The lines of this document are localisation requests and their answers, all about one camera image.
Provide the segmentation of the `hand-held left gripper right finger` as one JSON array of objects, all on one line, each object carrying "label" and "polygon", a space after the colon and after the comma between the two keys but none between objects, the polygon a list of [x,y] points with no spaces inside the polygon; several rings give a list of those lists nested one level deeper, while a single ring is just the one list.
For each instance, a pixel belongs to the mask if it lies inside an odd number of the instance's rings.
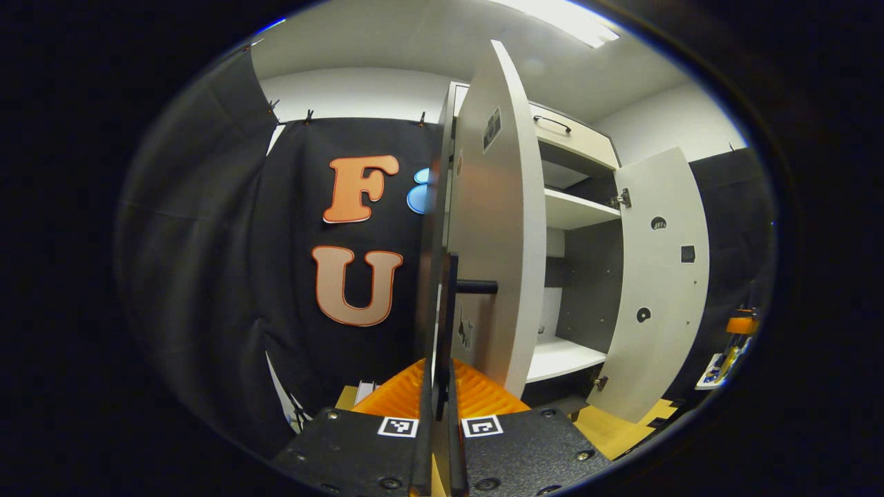
[{"label": "hand-held left gripper right finger", "polygon": [[458,360],[450,373],[450,495],[564,494],[612,464],[561,409],[528,408]]}]

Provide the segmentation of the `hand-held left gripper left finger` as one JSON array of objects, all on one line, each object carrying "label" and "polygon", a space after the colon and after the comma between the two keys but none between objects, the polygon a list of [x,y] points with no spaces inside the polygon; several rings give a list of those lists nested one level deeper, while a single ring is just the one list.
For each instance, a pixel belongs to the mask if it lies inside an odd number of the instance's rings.
[{"label": "hand-held left gripper left finger", "polygon": [[353,409],[327,408],[273,464],[316,493],[430,496],[432,372],[420,359]]}]

